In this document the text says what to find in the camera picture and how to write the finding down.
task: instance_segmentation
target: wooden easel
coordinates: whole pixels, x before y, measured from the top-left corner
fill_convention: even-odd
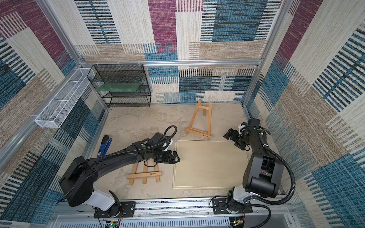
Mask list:
[[[143,164],[143,173],[136,173],[138,168],[138,163],[135,163],[133,166],[132,174],[127,175],[127,179],[129,179],[129,185],[133,185],[134,179],[142,178],[142,183],[147,183],[147,178],[155,177],[156,182],[160,182],[161,172],[158,171],[157,165],[154,166],[154,172],[147,172],[148,167]]]
[[[207,110],[208,110],[208,131],[207,132],[192,128],[196,114],[199,111],[199,108],[203,109],[203,116],[207,116]],[[212,103],[209,102],[209,106],[201,105],[201,99],[199,99],[198,104],[196,105],[193,117],[191,118],[189,127],[185,128],[185,131],[188,134],[193,133],[193,134],[204,136],[204,137],[207,137],[208,139],[211,139],[212,138],[212,135],[210,134],[211,125],[212,125]]]

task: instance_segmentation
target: concrete floor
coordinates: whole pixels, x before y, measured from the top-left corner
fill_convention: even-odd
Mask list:
[[[113,139],[108,153],[124,149],[135,141],[151,138],[156,132],[163,133],[170,125],[175,125],[178,129],[173,138],[174,143],[169,147],[170,150],[174,149],[177,140],[207,140],[202,136],[187,134],[184,130],[189,126],[195,107],[196,105],[166,105],[113,108],[110,110],[93,157],[96,157],[101,139],[105,134]],[[244,121],[246,118],[240,104],[213,103],[211,128],[213,138],[211,140],[226,140],[223,135],[227,130],[237,129],[238,125]],[[208,117],[204,117],[200,109],[193,127],[206,131],[207,125]],[[161,171],[160,183],[156,183],[155,178],[148,178],[147,184],[142,184],[142,179],[136,179],[134,185],[129,186],[126,174],[132,172],[133,165],[128,165],[103,176],[94,183],[94,187],[102,191],[112,190],[119,199],[208,197],[227,194],[227,190],[173,189],[173,166],[158,164],[158,169]],[[143,163],[139,164],[137,172],[143,172]]]

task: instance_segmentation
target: metal mounting plate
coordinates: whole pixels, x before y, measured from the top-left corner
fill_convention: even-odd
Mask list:
[[[120,202],[122,204],[122,208],[124,209],[124,216],[123,218],[132,218],[134,215],[134,209],[135,209],[135,205],[136,202],[134,201],[127,201],[127,202]],[[102,210],[96,210],[94,213],[94,218],[100,218],[100,219],[105,219],[105,218],[110,218],[108,216],[107,213],[105,213],[105,211]]]
[[[222,215],[222,214],[227,214],[227,206],[226,206],[226,199],[227,198],[216,198],[212,200],[213,203],[213,212],[215,215]],[[246,206],[245,210],[244,210],[245,214],[248,213],[252,213],[252,207],[251,206]]]

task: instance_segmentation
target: white mesh basket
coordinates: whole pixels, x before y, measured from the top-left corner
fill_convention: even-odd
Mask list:
[[[40,127],[59,128],[89,85],[88,68],[79,68],[35,119]]]

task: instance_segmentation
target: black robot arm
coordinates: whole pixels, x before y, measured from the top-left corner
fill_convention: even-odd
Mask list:
[[[166,136],[167,130],[170,128],[174,128],[175,131],[171,136]],[[150,158],[154,159],[156,163],[175,164],[179,162],[180,159],[176,151],[167,150],[176,132],[176,126],[170,126],[164,134],[155,133],[151,139],[135,142],[123,150],[102,158],[87,160],[82,156],[75,158],[59,181],[68,204],[70,206],[78,206],[85,203],[95,193],[93,183],[97,179],[123,166]],[[115,201],[118,202],[115,195],[112,192],[111,194]]]
[[[279,190],[284,164],[264,148],[268,143],[266,131],[262,132],[260,120],[249,119],[248,123],[242,123],[239,128],[239,132],[229,129],[223,137],[231,138],[242,150],[246,145],[252,148],[252,156],[243,176],[242,185],[247,192],[256,193],[263,198],[274,198]]]

